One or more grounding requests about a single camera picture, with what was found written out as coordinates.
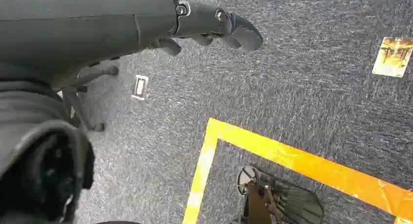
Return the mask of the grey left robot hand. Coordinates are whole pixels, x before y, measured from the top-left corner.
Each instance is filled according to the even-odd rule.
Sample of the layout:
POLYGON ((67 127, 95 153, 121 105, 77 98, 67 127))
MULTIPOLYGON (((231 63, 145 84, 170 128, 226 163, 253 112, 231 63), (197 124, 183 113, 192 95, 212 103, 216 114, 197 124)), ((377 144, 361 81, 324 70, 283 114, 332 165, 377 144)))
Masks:
POLYGON ((0 0, 0 221, 71 224, 94 181, 94 151, 71 113, 92 131, 76 94, 114 65, 79 71, 146 49, 181 51, 176 38, 257 50, 247 19, 180 0, 0 0))

